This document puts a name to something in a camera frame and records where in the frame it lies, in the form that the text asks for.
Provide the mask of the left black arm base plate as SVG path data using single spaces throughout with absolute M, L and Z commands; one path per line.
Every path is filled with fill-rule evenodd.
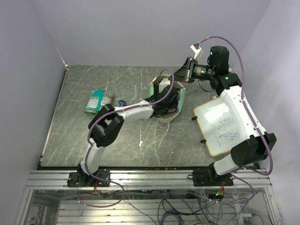
M 110 180 L 110 172 L 106 169 L 99 169 L 93 174 L 103 180 L 97 180 L 94 177 L 85 174 L 84 172 L 71 172 L 67 180 L 67 186 L 71 188 L 80 187 L 108 187 Z

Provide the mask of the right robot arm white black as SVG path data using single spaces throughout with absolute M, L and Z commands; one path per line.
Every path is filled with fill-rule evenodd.
M 265 160 L 276 143 L 252 111 L 237 74 L 229 69 L 229 51 L 224 46 L 210 49 L 207 64 L 200 65 L 201 47 L 192 45 L 193 57 L 188 57 L 175 72 L 181 83 L 209 81 L 217 97 L 194 108 L 193 119 L 198 123 L 210 155 L 225 157 L 193 171 L 189 178 L 194 186 L 231 186 L 232 172 Z

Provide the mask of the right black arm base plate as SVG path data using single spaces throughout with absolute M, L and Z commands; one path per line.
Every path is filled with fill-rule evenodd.
M 194 187 L 233 186 L 230 173 L 217 175 L 212 167 L 199 167 L 188 174 L 187 178 L 193 181 Z

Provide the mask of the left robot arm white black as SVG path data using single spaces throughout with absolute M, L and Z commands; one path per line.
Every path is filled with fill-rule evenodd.
M 123 125 L 177 111 L 179 95 L 179 89 L 168 85 L 162 91 L 155 90 L 153 95 L 137 104 L 125 107 L 104 105 L 88 126 L 89 147 L 77 168 L 79 181 L 85 186 L 95 182 L 104 150 L 116 140 Z

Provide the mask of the blue snack packet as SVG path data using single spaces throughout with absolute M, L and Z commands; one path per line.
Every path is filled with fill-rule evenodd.
M 127 105 L 127 103 L 124 100 L 119 100 L 118 103 L 119 103 L 120 106 L 126 106 Z

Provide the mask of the green snack packet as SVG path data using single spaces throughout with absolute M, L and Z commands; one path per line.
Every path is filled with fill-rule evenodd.
M 111 104 L 113 99 L 114 95 L 112 93 L 94 89 L 83 112 L 86 114 L 96 115 L 104 105 Z

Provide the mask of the green printed paper bag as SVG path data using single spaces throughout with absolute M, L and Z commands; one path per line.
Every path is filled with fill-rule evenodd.
M 150 83 L 149 86 L 149 96 L 152 97 L 155 93 L 156 90 L 158 89 L 159 82 L 164 79 L 168 78 L 171 81 L 172 75 L 171 74 L 162 74 L 162 75 L 157 75 Z M 176 88 L 179 91 L 179 96 L 178 96 L 178 111 L 174 113 L 168 114 L 167 112 L 162 113 L 161 115 L 156 116 L 156 124 L 154 127 L 154 136 L 156 139 L 163 139 L 166 134 L 169 131 L 170 127 L 170 122 L 179 115 L 179 113 L 182 110 L 184 99 L 185 99 L 185 94 L 186 94 L 186 89 L 185 87 L 180 84 L 179 82 L 174 82 L 173 88 Z M 157 130 L 158 130 L 158 123 L 166 125 L 166 130 L 163 135 L 158 136 Z

